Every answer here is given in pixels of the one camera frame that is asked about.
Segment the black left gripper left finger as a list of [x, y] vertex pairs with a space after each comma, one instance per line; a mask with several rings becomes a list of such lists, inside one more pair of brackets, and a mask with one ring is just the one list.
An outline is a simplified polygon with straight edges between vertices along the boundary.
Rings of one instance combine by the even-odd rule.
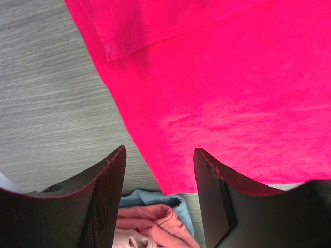
[[1, 247], [111, 247], [125, 167], [119, 146], [41, 192], [1, 189]]

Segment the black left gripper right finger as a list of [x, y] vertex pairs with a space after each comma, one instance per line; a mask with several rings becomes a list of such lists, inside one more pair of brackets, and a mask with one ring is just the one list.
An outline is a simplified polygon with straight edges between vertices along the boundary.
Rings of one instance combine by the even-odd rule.
[[330, 181], [284, 191], [259, 183], [201, 148], [194, 170], [207, 247], [330, 247]]

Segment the hot pink t shirt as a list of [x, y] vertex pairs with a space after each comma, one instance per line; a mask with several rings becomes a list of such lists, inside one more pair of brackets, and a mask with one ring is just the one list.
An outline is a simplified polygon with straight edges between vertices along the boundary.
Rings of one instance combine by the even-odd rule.
[[164, 194], [193, 153], [264, 184], [330, 178], [330, 1], [66, 1]]

